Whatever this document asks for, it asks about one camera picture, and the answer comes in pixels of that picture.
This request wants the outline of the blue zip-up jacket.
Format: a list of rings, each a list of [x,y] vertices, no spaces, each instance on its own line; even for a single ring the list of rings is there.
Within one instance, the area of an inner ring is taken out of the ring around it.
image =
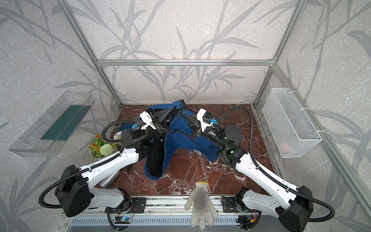
[[[193,111],[187,108],[183,100],[178,100],[172,104],[157,104],[147,108],[147,113],[158,113],[160,111],[171,112],[164,120],[165,133],[150,133],[149,136],[142,140],[137,140],[144,135],[141,130],[130,129],[139,122],[136,118],[134,122],[123,121],[120,127],[121,139],[119,143],[129,149],[137,148],[143,157],[147,157],[145,164],[145,174],[151,180],[159,180],[169,166],[172,157],[179,149],[197,150],[201,152],[209,161],[218,159],[220,147],[214,145],[207,138],[191,136],[191,128],[184,118],[185,115],[191,116]]]

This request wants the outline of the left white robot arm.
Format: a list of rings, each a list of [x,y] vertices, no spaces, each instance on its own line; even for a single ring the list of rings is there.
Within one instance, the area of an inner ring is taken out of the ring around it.
[[[116,153],[80,168],[67,167],[60,180],[44,190],[38,203],[49,209],[62,209],[67,217],[74,217],[87,209],[99,207],[120,208],[128,203],[129,196],[122,189],[105,189],[96,186],[124,167],[146,159],[151,176],[162,173],[165,160],[165,137],[170,131],[176,106],[151,108],[132,122],[133,127],[122,131],[118,143],[122,148]]]

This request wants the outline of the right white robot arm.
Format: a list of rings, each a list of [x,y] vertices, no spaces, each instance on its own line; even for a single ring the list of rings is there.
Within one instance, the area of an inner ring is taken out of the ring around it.
[[[198,113],[179,113],[191,129],[191,136],[200,135],[220,148],[218,156],[222,161],[252,179],[261,186],[267,195],[252,190],[243,190],[238,196],[240,209],[256,209],[277,218],[290,232],[304,231],[309,222],[325,222],[335,216],[335,210],[329,204],[313,198],[306,186],[300,188],[278,177],[260,164],[252,151],[240,146],[243,135],[236,124],[218,127],[212,113],[200,109]]]

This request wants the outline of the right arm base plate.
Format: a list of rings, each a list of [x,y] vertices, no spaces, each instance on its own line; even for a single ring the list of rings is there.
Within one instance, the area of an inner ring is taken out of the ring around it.
[[[235,197],[221,196],[220,202],[224,213],[244,213],[248,211],[242,200]]]

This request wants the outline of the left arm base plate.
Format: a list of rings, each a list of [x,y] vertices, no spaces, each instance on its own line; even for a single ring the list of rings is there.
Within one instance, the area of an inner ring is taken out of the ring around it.
[[[146,207],[146,198],[145,197],[133,197],[125,199],[118,207],[108,208],[105,210],[105,213],[109,212],[110,214],[118,213],[128,213],[128,214],[142,214],[145,211]]]

